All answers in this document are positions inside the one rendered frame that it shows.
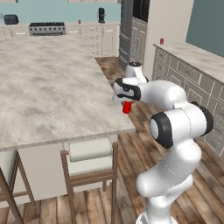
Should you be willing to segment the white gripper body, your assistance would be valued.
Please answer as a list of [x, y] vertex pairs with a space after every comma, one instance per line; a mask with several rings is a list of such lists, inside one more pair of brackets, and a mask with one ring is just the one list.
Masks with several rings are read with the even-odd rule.
[[117, 95], [115, 95], [115, 94], [113, 94], [113, 96], [112, 96], [112, 100], [113, 100], [113, 102], [120, 102], [120, 103], [122, 103], [122, 102], [133, 102], [134, 100], [132, 100], [132, 99], [129, 99], [129, 98], [126, 98], [126, 97], [121, 97], [121, 98], [119, 98]]

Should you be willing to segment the steel stove with knobs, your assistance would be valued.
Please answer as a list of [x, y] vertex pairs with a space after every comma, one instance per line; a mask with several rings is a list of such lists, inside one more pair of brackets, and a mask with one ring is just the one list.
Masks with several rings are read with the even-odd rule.
[[64, 22], [30, 23], [29, 33], [31, 36], [60, 36], [67, 34]]

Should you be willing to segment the white kitchen island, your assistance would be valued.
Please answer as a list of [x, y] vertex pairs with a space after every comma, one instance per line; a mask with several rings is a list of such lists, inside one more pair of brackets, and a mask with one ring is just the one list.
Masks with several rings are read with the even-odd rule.
[[66, 156], [70, 174], [105, 170], [113, 164], [113, 146], [108, 136], [54, 144], [10, 145], [0, 140], [0, 161], [7, 152], [18, 150], [35, 200], [67, 193], [60, 152]]

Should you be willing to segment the white base cabinet run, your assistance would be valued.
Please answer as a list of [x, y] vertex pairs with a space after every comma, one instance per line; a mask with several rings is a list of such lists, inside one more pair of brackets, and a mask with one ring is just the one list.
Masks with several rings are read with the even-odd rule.
[[[28, 24], [5, 25], [0, 24], [0, 38], [29, 37], [30, 29]], [[118, 56], [119, 30], [117, 22], [106, 24], [90, 23], [65, 23], [63, 28], [53, 28], [53, 30], [41, 29], [41, 36], [52, 35], [78, 35], [81, 36], [90, 48], [95, 57]]]

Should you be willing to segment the grey fridge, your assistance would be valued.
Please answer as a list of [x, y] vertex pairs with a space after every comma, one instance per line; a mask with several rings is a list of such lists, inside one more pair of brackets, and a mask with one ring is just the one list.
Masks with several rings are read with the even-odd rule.
[[125, 62], [130, 59], [130, 40], [132, 31], [132, 13], [134, 0], [121, 0], [120, 56]]

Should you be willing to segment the grey base cabinet run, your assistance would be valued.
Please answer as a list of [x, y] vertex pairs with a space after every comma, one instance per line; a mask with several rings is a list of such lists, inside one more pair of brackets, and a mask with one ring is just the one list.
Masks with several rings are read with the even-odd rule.
[[214, 56], [188, 44], [156, 45], [152, 80], [167, 80], [180, 85], [189, 102], [197, 102], [213, 115], [213, 130], [202, 137], [224, 161], [224, 78]]

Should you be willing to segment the black coffee machine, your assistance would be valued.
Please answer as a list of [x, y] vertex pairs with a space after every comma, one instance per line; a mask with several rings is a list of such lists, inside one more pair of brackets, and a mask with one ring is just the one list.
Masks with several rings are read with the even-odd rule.
[[102, 7], [98, 9], [98, 23], [105, 23], [105, 10]]

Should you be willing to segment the wooden stool with white seat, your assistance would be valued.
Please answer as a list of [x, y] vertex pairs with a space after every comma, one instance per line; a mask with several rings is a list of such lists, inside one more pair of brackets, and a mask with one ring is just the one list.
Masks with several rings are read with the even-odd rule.
[[72, 223], [77, 224], [74, 188], [102, 182], [102, 190], [106, 191], [107, 181], [111, 180], [111, 224], [115, 224], [118, 143], [107, 138], [71, 143], [68, 150], [60, 152], [60, 157]]
[[[13, 192], [17, 173], [20, 172], [24, 182], [25, 190], [22, 192]], [[30, 202], [35, 207], [32, 189], [25, 173], [21, 157], [17, 150], [8, 150], [0, 152], [0, 202], [6, 201], [10, 207], [17, 224], [25, 224], [18, 211], [15, 198], [27, 195]]]

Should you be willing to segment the dark toaster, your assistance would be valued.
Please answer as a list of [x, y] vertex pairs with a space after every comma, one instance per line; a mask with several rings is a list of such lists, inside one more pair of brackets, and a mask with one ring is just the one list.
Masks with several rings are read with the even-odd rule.
[[16, 14], [6, 14], [3, 16], [3, 19], [6, 25], [17, 25], [19, 23], [18, 16]]

